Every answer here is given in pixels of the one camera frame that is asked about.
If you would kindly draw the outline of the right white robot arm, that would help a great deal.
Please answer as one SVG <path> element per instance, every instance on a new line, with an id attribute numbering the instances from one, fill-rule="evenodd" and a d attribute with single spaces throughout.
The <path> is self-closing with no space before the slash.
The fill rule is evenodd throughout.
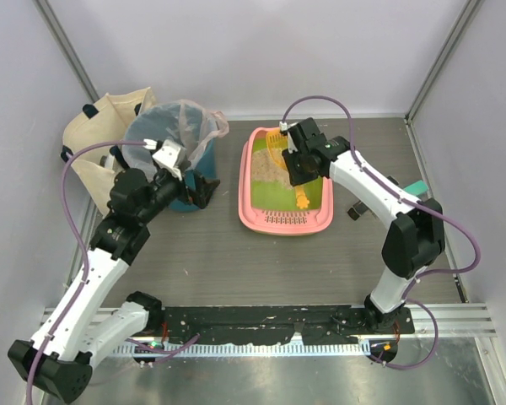
<path id="1" fill-rule="evenodd" d="M 282 151 L 289 181 L 303 185 L 325 177 L 357 197 L 386 227 L 381 250 L 385 269 L 364 301 L 365 325 L 371 331 L 392 326 L 415 277 L 444 251 L 441 205 L 421 202 L 369 165 L 343 137 L 326 138 L 313 118 L 281 122 L 287 143 Z"/>

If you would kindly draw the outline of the orange litter scoop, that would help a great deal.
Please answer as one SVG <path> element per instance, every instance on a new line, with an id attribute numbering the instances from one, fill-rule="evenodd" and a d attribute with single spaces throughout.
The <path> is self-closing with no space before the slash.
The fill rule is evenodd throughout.
<path id="1" fill-rule="evenodd" d="M 269 130 L 265 136 L 266 146 L 274 164 L 282 170 L 287 171 L 287 166 L 283 158 L 283 150 L 287 148 L 288 141 L 285 136 L 280 133 L 278 128 Z M 306 209 L 310 205 L 303 186 L 295 186 L 294 188 L 296 207 Z"/>

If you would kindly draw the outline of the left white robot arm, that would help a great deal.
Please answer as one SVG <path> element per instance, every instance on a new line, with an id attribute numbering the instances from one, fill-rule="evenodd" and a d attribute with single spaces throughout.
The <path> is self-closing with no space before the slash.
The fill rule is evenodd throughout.
<path id="1" fill-rule="evenodd" d="M 16 340 L 8 358 L 26 382 L 26 402 L 39 388 L 74 402 L 94 370 L 132 335 L 159 328 L 162 303 L 135 292 L 98 326 L 90 325 L 111 288 L 131 266 L 148 240 L 148 224 L 174 200 L 204 209 L 218 179 L 194 171 L 195 186 L 161 169 L 149 181 L 139 169 L 120 172 L 110 190 L 109 214 L 98 225 L 83 266 L 44 325 L 28 341 Z"/>

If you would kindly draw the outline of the pink litter box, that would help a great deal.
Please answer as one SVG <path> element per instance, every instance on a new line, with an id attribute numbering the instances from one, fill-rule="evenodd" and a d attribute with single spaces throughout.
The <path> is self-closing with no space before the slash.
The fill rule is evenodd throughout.
<path id="1" fill-rule="evenodd" d="M 240 161 L 238 214 L 255 232 L 280 236 L 312 235 L 333 219 L 333 185 L 318 178 L 292 187 L 288 173 L 273 161 L 266 145 L 271 128 L 258 127 L 246 141 Z"/>

